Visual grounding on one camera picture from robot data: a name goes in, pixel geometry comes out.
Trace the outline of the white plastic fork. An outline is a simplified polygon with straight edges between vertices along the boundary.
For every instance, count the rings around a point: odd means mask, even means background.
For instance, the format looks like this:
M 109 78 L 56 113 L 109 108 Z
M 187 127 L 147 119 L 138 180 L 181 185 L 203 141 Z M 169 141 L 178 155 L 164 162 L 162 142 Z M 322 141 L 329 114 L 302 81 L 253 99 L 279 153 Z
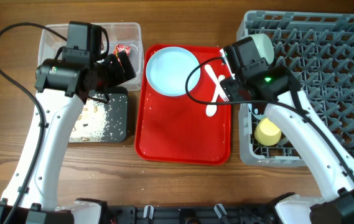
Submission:
M 220 85 L 220 81 L 218 80 L 217 76 L 215 75 L 215 72 L 212 69 L 212 66 L 211 65 L 205 65 L 204 69 L 208 73 L 208 76 L 212 79 L 212 81 L 214 82 L 214 84 L 216 86 L 215 87 L 215 92 L 218 93 L 218 96 L 220 96 L 223 101 L 228 102 L 229 99 L 228 99 L 226 93 L 223 91 L 223 88 Z

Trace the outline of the white plastic spoon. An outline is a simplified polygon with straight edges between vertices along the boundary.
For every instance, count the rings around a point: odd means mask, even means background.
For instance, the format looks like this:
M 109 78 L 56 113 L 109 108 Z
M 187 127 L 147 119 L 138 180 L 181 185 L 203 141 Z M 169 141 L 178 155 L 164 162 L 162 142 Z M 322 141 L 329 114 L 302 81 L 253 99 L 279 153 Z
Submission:
M 224 79 L 225 79 L 224 75 L 219 75 L 219 77 L 218 77 L 219 82 Z M 218 93 L 218 90 L 216 89 L 213 94 L 213 98 L 211 100 L 212 103 L 215 103 L 217 101 L 218 95 L 219 95 L 219 93 Z M 217 112 L 217 105 L 207 105 L 205 112 L 208 117 L 212 117 Z

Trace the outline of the mint green bowl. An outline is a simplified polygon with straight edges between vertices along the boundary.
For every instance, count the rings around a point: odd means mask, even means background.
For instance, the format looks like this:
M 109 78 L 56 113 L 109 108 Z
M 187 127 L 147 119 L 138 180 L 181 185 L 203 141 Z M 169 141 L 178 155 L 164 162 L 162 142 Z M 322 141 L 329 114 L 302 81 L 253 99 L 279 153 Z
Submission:
M 274 60 L 274 48 L 266 34 L 252 34 L 242 39 L 243 45 L 238 47 L 239 59 L 243 65 L 249 65 L 265 59 L 268 65 Z

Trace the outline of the yellow plastic cup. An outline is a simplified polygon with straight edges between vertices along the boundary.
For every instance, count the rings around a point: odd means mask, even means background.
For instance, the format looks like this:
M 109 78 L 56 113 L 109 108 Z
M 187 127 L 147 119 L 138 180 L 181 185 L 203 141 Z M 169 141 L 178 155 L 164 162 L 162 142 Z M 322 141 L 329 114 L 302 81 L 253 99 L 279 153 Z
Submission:
M 277 144 L 281 135 L 281 130 L 268 118 L 263 118 L 254 130 L 255 139 L 264 146 Z

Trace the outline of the light blue plate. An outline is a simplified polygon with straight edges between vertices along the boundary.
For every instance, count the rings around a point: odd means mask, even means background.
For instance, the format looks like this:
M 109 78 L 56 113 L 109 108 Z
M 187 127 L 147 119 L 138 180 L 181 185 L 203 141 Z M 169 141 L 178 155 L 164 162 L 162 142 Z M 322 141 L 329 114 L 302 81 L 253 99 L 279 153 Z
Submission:
M 149 58 L 146 64 L 146 79 L 161 95 L 182 96 L 186 94 L 186 80 L 197 66 L 198 59 L 187 49 L 165 47 Z

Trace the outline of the blue bowl with food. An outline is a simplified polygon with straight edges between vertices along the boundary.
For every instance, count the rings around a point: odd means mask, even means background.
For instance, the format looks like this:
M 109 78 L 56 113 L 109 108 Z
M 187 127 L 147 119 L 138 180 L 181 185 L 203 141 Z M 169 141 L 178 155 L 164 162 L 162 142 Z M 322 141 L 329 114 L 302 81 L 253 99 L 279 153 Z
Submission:
M 252 117 L 254 117 L 257 120 L 262 120 L 263 118 L 266 117 L 266 115 L 263 112 L 260 112 L 257 108 L 255 108 L 252 104 L 248 105 L 249 111 L 251 112 Z

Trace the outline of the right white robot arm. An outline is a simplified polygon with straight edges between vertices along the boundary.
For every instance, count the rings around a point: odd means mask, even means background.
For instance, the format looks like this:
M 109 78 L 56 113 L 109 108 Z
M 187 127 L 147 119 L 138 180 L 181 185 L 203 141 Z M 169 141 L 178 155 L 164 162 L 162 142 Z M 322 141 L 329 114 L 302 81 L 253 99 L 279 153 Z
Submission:
M 230 103 L 264 104 L 265 116 L 288 138 L 320 189 L 319 198 L 293 194 L 274 210 L 281 223 L 354 223 L 354 158 L 319 118 L 287 67 L 272 67 L 266 35 L 252 35 L 220 50 L 231 78 L 221 82 Z

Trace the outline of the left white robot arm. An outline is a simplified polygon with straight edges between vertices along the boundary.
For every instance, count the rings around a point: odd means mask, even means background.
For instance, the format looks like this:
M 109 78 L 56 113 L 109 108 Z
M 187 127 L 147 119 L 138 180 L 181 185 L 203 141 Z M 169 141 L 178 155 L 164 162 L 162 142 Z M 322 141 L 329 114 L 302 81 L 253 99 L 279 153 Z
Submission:
M 65 46 L 36 70 L 34 115 L 21 157 L 0 199 L 0 223 L 113 223 L 104 200 L 78 198 L 58 206 L 60 170 L 72 129 L 87 100 L 110 108 L 126 138 L 128 92 L 136 74 L 126 52 L 111 54 L 105 28 L 71 21 Z

